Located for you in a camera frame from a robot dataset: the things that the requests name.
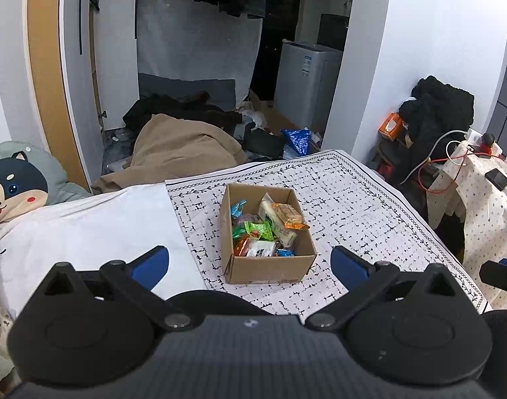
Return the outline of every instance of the blue candy wrapper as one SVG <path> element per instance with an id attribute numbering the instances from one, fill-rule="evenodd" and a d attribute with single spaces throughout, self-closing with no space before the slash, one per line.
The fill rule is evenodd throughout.
<path id="1" fill-rule="evenodd" d="M 290 141 L 291 147 L 293 147 L 300 156 L 307 156 L 309 154 L 309 141 L 311 139 L 310 130 L 282 129 L 281 132 Z"/>
<path id="2" fill-rule="evenodd" d="M 231 206 L 231 217 L 236 219 L 242 216 L 242 207 L 246 203 L 246 200 L 240 200 L 235 205 Z"/>
<path id="3" fill-rule="evenodd" d="M 278 249 L 276 252 L 278 256 L 294 256 L 294 252 L 289 249 Z"/>

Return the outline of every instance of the smartphone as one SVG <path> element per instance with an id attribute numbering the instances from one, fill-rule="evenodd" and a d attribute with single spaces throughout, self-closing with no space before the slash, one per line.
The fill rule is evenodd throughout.
<path id="1" fill-rule="evenodd" d="M 488 171 L 484 175 L 490 183 L 492 183 L 498 190 L 503 190 L 507 187 L 507 177 L 498 168 Z"/>

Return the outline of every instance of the pillow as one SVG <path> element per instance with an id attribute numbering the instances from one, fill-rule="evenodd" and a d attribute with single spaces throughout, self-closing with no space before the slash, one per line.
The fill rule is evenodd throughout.
<path id="1" fill-rule="evenodd" d="M 89 196 L 67 181 L 66 172 L 49 153 L 23 142 L 0 144 L 0 222 L 44 205 Z"/>

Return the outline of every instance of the black and white patterned tablecloth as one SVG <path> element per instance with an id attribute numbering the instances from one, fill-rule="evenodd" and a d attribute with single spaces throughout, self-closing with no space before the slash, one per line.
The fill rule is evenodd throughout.
<path id="1" fill-rule="evenodd" d="M 318 257 L 303 281 L 281 285 L 229 285 L 221 271 L 218 213 L 227 184 L 293 188 Z M 402 270 L 423 271 L 429 263 L 447 266 L 475 308 L 487 301 L 404 197 L 368 168 L 339 150 L 291 161 L 250 163 L 187 179 L 167 181 L 185 239 L 207 288 L 236 294 L 276 314 L 306 318 L 347 290 L 331 273 L 330 253 L 344 245 L 373 263 L 388 260 Z"/>

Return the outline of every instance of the brown blanket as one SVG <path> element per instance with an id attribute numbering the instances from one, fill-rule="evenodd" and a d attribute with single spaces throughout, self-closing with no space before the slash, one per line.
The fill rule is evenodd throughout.
<path id="1" fill-rule="evenodd" d="M 93 184 L 93 191 L 101 194 L 198 176 L 233 168 L 246 159 L 240 144 L 218 127 L 165 114 L 153 115 L 137 137 L 129 167 L 100 177 Z"/>

